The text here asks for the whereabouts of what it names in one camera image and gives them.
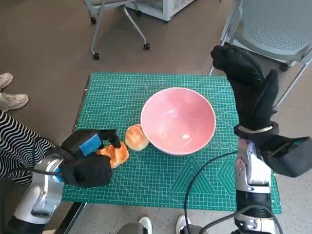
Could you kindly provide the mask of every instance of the striped pants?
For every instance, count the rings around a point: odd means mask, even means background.
[[[38,133],[0,111],[0,178],[10,170],[18,167],[32,167],[33,145]],[[40,139],[36,142],[35,163],[45,156],[51,144]],[[27,184],[32,180],[30,172],[17,171],[10,175],[16,183]]]

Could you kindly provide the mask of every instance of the green cutting mat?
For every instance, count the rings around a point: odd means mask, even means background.
[[[83,189],[65,186],[63,200],[122,205],[182,208],[187,187],[209,159],[237,149],[233,126],[237,121],[234,96],[225,77],[156,74],[93,73],[89,80],[77,129],[117,129],[124,140],[127,128],[140,122],[147,99],[159,90],[187,87],[204,95],[216,115],[211,142],[190,156],[170,156],[149,145],[130,151],[128,161],[114,169],[108,186]],[[235,210],[235,156],[209,165],[199,176],[189,198],[189,207]],[[272,182],[273,211],[281,213],[275,177]]]

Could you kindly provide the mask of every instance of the white sneaker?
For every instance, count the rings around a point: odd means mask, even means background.
[[[175,231],[176,234],[180,234],[181,230],[186,226],[186,220],[185,220],[185,216],[182,215],[177,219],[176,222],[176,227],[175,227]]]
[[[23,107],[29,101],[26,94],[6,94],[0,93],[0,110],[7,112]]]
[[[147,234],[152,234],[152,222],[149,217],[143,217],[138,222],[147,229]]]
[[[4,87],[8,86],[13,80],[13,76],[11,73],[4,73],[0,75],[0,90]]]

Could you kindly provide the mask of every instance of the chair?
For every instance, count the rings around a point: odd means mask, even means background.
[[[91,52],[93,55],[93,58],[95,60],[99,59],[99,54],[94,51],[94,46],[98,34],[98,29],[100,27],[101,18],[103,16],[103,12],[108,9],[116,8],[122,6],[124,13],[130,20],[130,22],[133,24],[133,26],[136,28],[136,30],[140,33],[141,37],[144,40],[144,49],[149,50],[150,45],[146,42],[146,38],[144,34],[141,32],[140,28],[137,26],[137,24],[134,22],[134,20],[129,15],[125,4],[134,2],[136,3],[136,0],[83,0],[85,5],[88,7],[90,20],[92,24],[96,24],[96,31],[94,32],[94,36],[92,39],[91,44]]]
[[[312,1],[233,0],[221,45],[226,42],[283,62],[281,71],[303,64],[276,108],[312,61]]]

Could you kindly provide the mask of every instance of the bread roll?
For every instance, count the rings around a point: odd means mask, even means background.
[[[127,129],[125,143],[130,149],[140,151],[144,150],[150,142],[144,135],[141,124],[135,124]]]
[[[98,155],[106,155],[111,158],[111,167],[116,168],[120,164],[127,161],[129,158],[129,152],[127,150],[127,147],[124,143],[120,143],[121,147],[119,149],[116,149],[114,146],[109,145],[106,146],[106,148],[99,150],[97,152]]]

